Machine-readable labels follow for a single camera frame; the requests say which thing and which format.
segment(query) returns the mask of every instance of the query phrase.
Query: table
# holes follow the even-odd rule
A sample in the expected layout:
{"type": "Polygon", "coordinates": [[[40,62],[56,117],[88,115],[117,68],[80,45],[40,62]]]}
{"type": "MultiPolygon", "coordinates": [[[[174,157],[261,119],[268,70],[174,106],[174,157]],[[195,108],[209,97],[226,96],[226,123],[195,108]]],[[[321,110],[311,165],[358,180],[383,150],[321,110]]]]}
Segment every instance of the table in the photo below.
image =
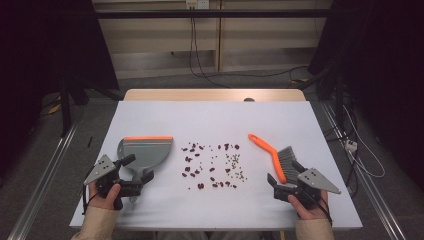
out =
{"type": "MultiPolygon", "coordinates": [[[[155,179],[145,186],[137,202],[131,204],[123,199],[124,209],[117,228],[164,231],[293,228],[296,212],[290,204],[273,199],[272,188],[266,182],[266,174],[273,174],[269,154],[247,139],[250,131],[276,149],[291,145],[299,162],[305,167],[318,168],[342,190],[341,195],[329,196],[330,208],[337,209],[332,211],[334,229],[362,227],[312,108],[299,90],[137,89],[128,91],[125,100],[119,103],[99,156],[108,154],[116,158],[120,139],[133,134],[169,134],[174,136],[174,143],[167,159],[154,168],[155,179]],[[257,102],[242,102],[246,98],[257,102]],[[230,143],[228,151],[218,148],[225,142],[230,143]],[[199,150],[201,156],[187,163],[184,157],[188,153],[182,149],[192,144],[203,146],[204,151],[199,150]],[[227,174],[226,164],[234,163],[234,156],[237,156],[236,168],[227,174]],[[182,177],[187,166],[200,174],[182,177]],[[237,188],[212,187],[211,177],[231,181],[237,188]],[[205,183],[205,189],[197,188],[199,182],[205,183]]],[[[120,174],[122,179],[132,176],[126,169],[121,169],[120,174]]],[[[82,224],[80,205],[70,224],[72,227],[82,224]]]]}

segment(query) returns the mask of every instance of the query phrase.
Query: orange brush handle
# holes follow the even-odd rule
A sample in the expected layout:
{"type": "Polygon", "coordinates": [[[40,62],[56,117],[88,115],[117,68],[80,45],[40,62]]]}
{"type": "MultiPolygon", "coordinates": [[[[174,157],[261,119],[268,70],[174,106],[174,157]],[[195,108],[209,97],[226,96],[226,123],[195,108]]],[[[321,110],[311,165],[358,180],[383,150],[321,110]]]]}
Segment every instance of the orange brush handle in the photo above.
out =
{"type": "Polygon", "coordinates": [[[259,138],[258,136],[254,134],[249,134],[249,139],[252,140],[256,145],[261,147],[262,149],[266,150],[271,154],[272,157],[272,163],[274,165],[275,172],[277,173],[278,180],[280,180],[281,183],[287,183],[286,176],[284,175],[283,168],[280,164],[280,159],[278,158],[278,153],[275,148],[273,148],[271,145],[269,145],[267,142],[259,138]]]}

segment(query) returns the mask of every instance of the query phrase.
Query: cable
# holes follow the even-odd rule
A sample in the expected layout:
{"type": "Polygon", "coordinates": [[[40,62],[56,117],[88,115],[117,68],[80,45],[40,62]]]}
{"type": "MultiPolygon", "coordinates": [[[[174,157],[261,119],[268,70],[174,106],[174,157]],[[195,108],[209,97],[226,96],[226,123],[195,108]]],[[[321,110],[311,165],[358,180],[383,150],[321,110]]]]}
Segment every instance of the cable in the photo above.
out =
{"type": "Polygon", "coordinates": [[[328,207],[328,203],[322,197],[320,197],[322,202],[327,207],[327,210],[326,210],[326,209],[324,209],[323,206],[321,206],[321,204],[319,204],[319,202],[317,202],[313,197],[311,197],[311,195],[309,195],[309,193],[307,193],[305,191],[301,191],[301,193],[304,194],[304,196],[308,197],[310,200],[312,200],[317,205],[317,207],[319,209],[321,209],[321,211],[325,214],[325,216],[327,216],[328,221],[330,222],[330,225],[333,226],[333,219],[330,216],[330,208],[328,207]]]}
{"type": "Polygon", "coordinates": [[[206,80],[208,80],[208,82],[212,83],[213,85],[217,85],[217,86],[220,86],[220,87],[223,87],[223,88],[230,88],[228,86],[225,86],[225,85],[222,85],[222,84],[219,84],[219,83],[216,83],[216,82],[211,81],[205,75],[205,73],[203,72],[202,65],[200,64],[199,52],[197,51],[196,21],[194,20],[194,18],[191,18],[191,44],[190,44],[190,58],[189,58],[189,63],[190,63],[190,71],[191,71],[191,73],[193,73],[194,76],[196,76],[196,77],[203,77],[206,80]],[[193,68],[191,66],[191,53],[193,52],[193,39],[194,39],[194,45],[196,47],[197,63],[199,64],[200,72],[202,72],[202,75],[203,76],[199,76],[199,75],[195,74],[194,71],[193,71],[193,68]]]}
{"type": "Polygon", "coordinates": [[[239,77],[273,77],[273,76],[278,76],[278,75],[282,75],[282,74],[286,74],[289,73],[290,74],[290,80],[291,80],[291,73],[292,71],[296,70],[296,69],[301,69],[301,68],[308,68],[308,66],[298,66],[298,67],[294,67],[291,68],[289,70],[283,71],[283,72],[278,72],[278,73],[271,73],[271,74],[264,74],[264,75],[253,75],[253,74],[238,74],[238,73],[219,73],[219,74],[212,74],[212,75],[206,75],[203,72],[202,66],[200,64],[200,60],[199,60],[199,54],[198,54],[198,49],[197,49],[197,35],[196,35],[196,21],[194,20],[194,18],[191,18],[191,44],[190,44],[190,59],[189,59],[189,64],[190,64],[190,71],[191,73],[196,76],[196,77],[202,77],[202,78],[206,78],[206,80],[208,80],[210,83],[214,84],[214,85],[218,85],[220,87],[225,87],[225,88],[229,88],[228,86],[219,84],[219,83],[215,83],[213,81],[211,81],[209,78],[211,77],[220,77],[220,76],[239,76],[239,77]],[[202,73],[202,75],[198,75],[196,73],[194,73],[192,65],[191,65],[191,55],[193,52],[193,41],[194,41],[194,45],[195,45],[195,51],[196,51],[196,57],[197,57],[197,63],[199,65],[200,71],[202,73]]]}
{"type": "MultiPolygon", "coordinates": [[[[345,154],[346,154],[346,157],[349,159],[349,155],[348,155],[348,153],[346,151],[345,151],[345,154]]],[[[355,190],[352,191],[352,194],[350,195],[350,198],[354,198],[356,196],[356,194],[358,193],[358,190],[359,190],[358,176],[357,176],[356,172],[354,171],[355,170],[355,164],[356,164],[356,161],[353,161],[350,164],[349,175],[348,175],[348,177],[347,177],[347,179],[345,181],[345,186],[348,187],[352,175],[355,176],[355,190]]]]}
{"type": "MultiPolygon", "coordinates": [[[[349,112],[350,112],[350,115],[351,115],[351,116],[352,116],[352,118],[353,118],[354,126],[356,126],[357,121],[356,121],[356,117],[355,117],[354,109],[353,109],[353,100],[352,100],[350,97],[349,97],[349,101],[346,103],[346,105],[348,105],[348,106],[349,106],[349,109],[350,109],[350,111],[349,111],[349,112]]],[[[344,130],[344,129],[345,129],[345,124],[343,124],[343,126],[339,126],[339,125],[337,124],[337,125],[336,125],[336,126],[334,126],[332,129],[340,129],[340,130],[344,130]]],[[[330,132],[330,133],[328,133],[327,131],[323,132],[324,137],[327,137],[327,136],[331,133],[331,132],[330,132]]],[[[341,131],[341,134],[342,134],[342,136],[341,136],[341,137],[332,138],[332,139],[326,139],[326,141],[327,141],[327,142],[336,141],[336,140],[342,140],[342,141],[344,141],[346,137],[350,137],[353,133],[354,133],[354,130],[353,130],[353,128],[351,128],[351,129],[349,130],[349,132],[348,132],[348,133],[345,133],[345,132],[341,131]]]]}
{"type": "Polygon", "coordinates": [[[365,168],[365,166],[363,166],[361,163],[359,163],[358,162],[358,160],[356,160],[356,158],[353,156],[353,154],[352,154],[352,152],[350,151],[350,150],[347,150],[349,153],[350,153],[350,155],[352,156],[352,159],[353,159],[353,161],[355,161],[357,164],[358,164],[358,166],[362,169],[362,170],[364,170],[368,175],[370,175],[370,176],[373,176],[373,177],[376,177],[376,178],[381,178],[381,177],[384,177],[384,175],[386,175],[386,170],[384,169],[384,166],[383,166],[383,164],[381,164],[381,162],[380,162],[380,160],[377,158],[377,156],[371,151],[371,149],[365,144],[365,142],[362,140],[362,138],[359,136],[359,133],[358,133],[358,131],[356,130],[356,127],[354,126],[354,123],[353,123],[353,120],[352,120],[352,118],[350,117],[350,114],[349,114],[349,111],[346,109],[346,107],[343,105],[343,108],[344,108],[344,110],[346,111],[346,113],[347,113],[347,116],[349,117],[349,120],[350,120],[350,122],[352,123],[352,127],[353,127],[353,130],[355,131],[355,133],[356,133],[356,135],[357,135],[357,137],[358,137],[358,139],[361,141],[361,143],[362,144],[364,144],[364,146],[365,146],[365,148],[374,156],[374,158],[377,160],[377,162],[378,162],[378,164],[380,165],[380,167],[381,167],[381,169],[382,169],[382,171],[383,171],[383,173],[381,174],[381,175],[376,175],[376,174],[373,174],[373,173],[371,173],[371,172],[369,172],[366,168],[365,168]]]}

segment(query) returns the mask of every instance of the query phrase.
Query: white tabletop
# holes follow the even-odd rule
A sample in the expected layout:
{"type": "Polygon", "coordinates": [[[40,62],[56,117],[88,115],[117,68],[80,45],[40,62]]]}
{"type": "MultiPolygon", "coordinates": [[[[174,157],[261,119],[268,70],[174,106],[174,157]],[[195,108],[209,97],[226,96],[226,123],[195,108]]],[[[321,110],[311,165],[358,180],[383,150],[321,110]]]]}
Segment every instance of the white tabletop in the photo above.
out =
{"type": "MultiPolygon", "coordinates": [[[[273,189],[266,181],[267,173],[275,176],[270,155],[248,139],[249,133],[263,138],[277,150],[292,146],[301,164],[317,168],[342,190],[341,195],[329,194],[334,229],[362,227],[309,102],[123,101],[118,105],[99,158],[107,154],[116,160],[118,143],[125,136],[171,135],[174,143],[167,159],[153,169],[155,178],[143,188],[137,202],[132,204],[123,199],[124,209],[117,228],[209,231],[294,228],[296,212],[289,203],[273,198],[273,189]],[[187,162],[185,157],[189,153],[182,149],[193,143],[204,149],[197,148],[200,156],[190,155],[195,160],[187,162]],[[223,147],[226,143],[230,146],[227,151],[223,147]],[[227,156],[234,155],[240,155],[236,169],[227,173],[227,156]],[[185,167],[200,173],[196,177],[183,177],[185,167]],[[211,177],[219,182],[229,181],[237,188],[215,188],[211,177]],[[199,183],[204,183],[205,188],[198,189],[199,183]]],[[[123,168],[120,176],[130,180],[132,173],[123,168]]],[[[80,202],[70,226],[82,225],[81,211],[80,202]]]]}

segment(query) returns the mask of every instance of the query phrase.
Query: black curtain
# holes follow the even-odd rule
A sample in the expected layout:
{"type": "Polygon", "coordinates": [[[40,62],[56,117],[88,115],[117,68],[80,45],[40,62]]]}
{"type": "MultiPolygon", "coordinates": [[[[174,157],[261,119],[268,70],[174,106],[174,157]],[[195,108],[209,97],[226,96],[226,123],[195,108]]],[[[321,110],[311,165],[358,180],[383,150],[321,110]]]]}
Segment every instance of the black curtain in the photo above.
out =
{"type": "Polygon", "coordinates": [[[119,87],[90,0],[3,0],[0,22],[4,173],[34,126],[43,96],[59,92],[61,78],[79,89],[87,82],[119,87]]]}
{"type": "Polygon", "coordinates": [[[383,144],[422,190],[423,11],[419,1],[376,1],[345,70],[346,83],[383,144]]]}

